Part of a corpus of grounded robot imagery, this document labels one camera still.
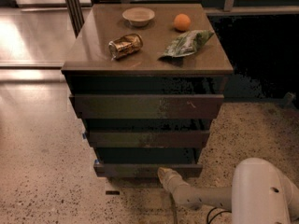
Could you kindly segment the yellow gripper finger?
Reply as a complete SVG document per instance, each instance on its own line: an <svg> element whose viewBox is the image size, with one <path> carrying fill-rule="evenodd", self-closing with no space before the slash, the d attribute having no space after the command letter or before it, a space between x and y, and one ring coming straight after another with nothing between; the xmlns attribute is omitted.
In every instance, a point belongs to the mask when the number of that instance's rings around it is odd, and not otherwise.
<svg viewBox="0 0 299 224"><path fill-rule="evenodd" d="M158 177L163 186L168 186L171 178L173 177L173 170L170 168L159 167Z"/></svg>

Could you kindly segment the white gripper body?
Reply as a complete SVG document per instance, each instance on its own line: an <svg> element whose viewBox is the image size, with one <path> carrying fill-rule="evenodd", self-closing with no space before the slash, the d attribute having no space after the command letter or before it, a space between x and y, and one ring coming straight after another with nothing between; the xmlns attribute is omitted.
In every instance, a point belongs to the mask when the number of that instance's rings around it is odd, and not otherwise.
<svg viewBox="0 0 299 224"><path fill-rule="evenodd" d="M164 176L164 189L172 194L180 189L189 188L191 185L183 180L176 171L168 171Z"/></svg>

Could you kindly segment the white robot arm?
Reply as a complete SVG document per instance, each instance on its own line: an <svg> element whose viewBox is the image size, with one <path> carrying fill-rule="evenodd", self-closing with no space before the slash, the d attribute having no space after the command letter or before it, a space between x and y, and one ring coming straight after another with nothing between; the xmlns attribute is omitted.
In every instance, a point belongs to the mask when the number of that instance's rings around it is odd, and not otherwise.
<svg viewBox="0 0 299 224"><path fill-rule="evenodd" d="M235 167L225 188L195 188L175 170L161 167L158 177L175 203L201 205L232 213L232 224L292 224L299 219L299 188L271 162L248 158Z"/></svg>

